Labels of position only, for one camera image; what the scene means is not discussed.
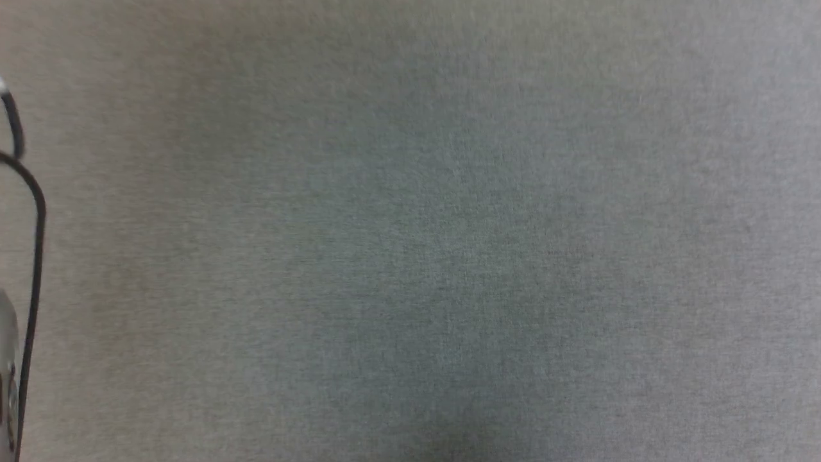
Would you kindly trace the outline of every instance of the gray fabric surface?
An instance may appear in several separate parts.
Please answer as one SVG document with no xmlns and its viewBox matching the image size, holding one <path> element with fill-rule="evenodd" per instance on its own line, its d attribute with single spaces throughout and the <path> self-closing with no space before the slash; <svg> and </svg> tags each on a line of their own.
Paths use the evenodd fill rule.
<svg viewBox="0 0 821 462">
<path fill-rule="evenodd" d="M 5 0 L 24 460 L 817 460 L 819 19 Z"/>
</svg>

